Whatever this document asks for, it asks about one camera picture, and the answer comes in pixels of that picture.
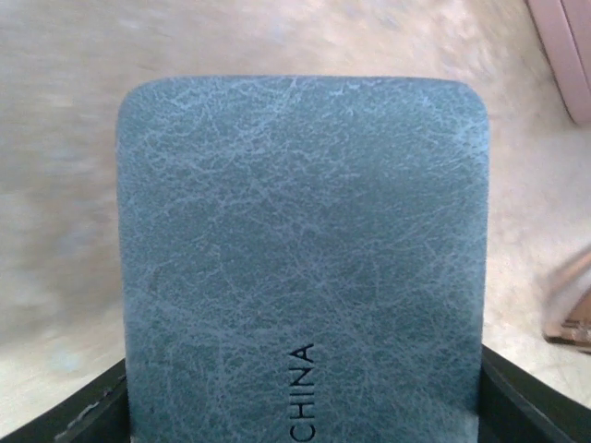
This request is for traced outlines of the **pink glasses case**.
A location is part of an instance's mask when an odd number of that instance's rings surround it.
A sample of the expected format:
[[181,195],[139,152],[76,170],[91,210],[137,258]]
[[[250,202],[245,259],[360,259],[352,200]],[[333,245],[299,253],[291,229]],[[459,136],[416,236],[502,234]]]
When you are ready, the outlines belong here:
[[562,100],[579,126],[590,124],[590,1],[528,3]]

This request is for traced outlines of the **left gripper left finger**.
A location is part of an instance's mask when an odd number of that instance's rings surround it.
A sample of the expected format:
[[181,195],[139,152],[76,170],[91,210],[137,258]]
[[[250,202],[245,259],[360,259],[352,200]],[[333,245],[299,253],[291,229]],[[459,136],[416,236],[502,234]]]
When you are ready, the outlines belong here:
[[125,362],[120,361],[2,443],[131,441]]

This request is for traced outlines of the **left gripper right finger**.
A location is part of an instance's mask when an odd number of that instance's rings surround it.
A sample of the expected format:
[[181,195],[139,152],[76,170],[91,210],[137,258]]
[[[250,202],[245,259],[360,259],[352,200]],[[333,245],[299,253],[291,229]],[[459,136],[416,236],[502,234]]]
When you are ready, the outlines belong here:
[[590,443],[590,409],[482,347],[479,443]]

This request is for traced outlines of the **blue-grey glasses case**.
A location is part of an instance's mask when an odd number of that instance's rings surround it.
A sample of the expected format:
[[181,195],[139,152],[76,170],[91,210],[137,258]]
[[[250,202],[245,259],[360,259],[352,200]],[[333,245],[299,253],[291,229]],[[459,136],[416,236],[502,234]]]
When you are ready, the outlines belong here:
[[137,442],[474,442],[488,115],[433,78],[166,78],[116,129]]

